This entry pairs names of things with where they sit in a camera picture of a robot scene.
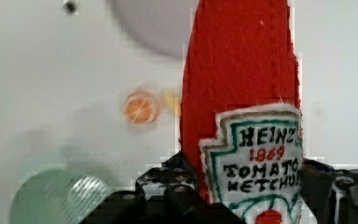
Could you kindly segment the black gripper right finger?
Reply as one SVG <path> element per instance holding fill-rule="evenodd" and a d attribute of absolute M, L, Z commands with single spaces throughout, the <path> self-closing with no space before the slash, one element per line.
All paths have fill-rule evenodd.
<path fill-rule="evenodd" d="M 305 159 L 302 198 L 317 224 L 358 224 L 358 169 Z"/>

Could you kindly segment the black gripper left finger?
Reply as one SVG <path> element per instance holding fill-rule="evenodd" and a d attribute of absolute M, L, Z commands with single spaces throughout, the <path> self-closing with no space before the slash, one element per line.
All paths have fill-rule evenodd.
<path fill-rule="evenodd" d="M 149 200 L 153 196 L 163 195 L 167 187 L 176 185 L 199 190 L 196 172 L 182 152 L 176 153 L 159 167 L 153 167 L 140 175 L 135 182 L 135 189 Z"/>

